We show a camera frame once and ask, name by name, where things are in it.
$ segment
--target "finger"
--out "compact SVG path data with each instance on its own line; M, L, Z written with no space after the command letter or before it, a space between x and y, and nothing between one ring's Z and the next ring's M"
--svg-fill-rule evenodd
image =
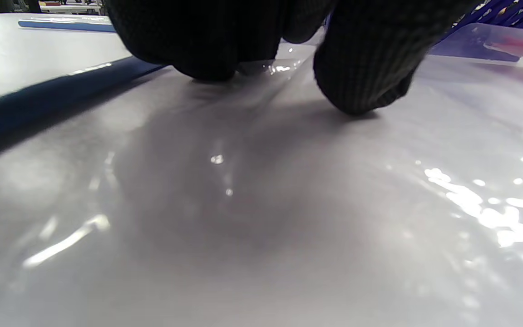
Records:
M318 87L362 114L403 97L425 53L477 0L340 0L314 56Z
M276 57L286 4L286 0L237 0L235 35L240 62Z
M201 80L228 80L237 66L231 0L108 0L127 49Z
M303 43L311 39L335 4L336 0L289 1L283 28L284 39L290 43Z

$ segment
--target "white table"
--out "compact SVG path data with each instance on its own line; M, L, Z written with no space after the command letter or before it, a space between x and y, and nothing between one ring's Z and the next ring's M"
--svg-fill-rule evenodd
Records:
M97 5L60 5L60 6L41 6L42 12L50 13L84 13L88 10L100 12L100 6Z
M19 17L0 94L127 56ZM430 56L351 119L313 49L163 69L1 152L0 326L523 327L523 69Z

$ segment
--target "gloved hand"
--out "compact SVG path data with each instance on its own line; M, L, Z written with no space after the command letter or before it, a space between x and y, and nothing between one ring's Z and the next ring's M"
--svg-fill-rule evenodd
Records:
M362 114L407 93L425 52L478 0L106 0L128 50L200 80L225 81L239 62L273 59L283 37L303 43L328 13L314 56L318 87Z

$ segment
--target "blue strip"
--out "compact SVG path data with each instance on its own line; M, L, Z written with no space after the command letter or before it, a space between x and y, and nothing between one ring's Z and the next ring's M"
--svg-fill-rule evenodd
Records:
M53 29L53 30L74 30L74 31L93 31L116 33L114 26L110 24L94 23L73 23L70 21L45 21L45 20L19 20L21 27L34 29Z
M3 95L0 97L0 135L162 67L128 57Z

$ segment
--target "plastic wrap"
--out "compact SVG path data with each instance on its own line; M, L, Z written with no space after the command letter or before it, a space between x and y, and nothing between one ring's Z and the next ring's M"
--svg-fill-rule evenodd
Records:
M523 327L523 57L430 55L353 119L309 52L0 154L0 326Z

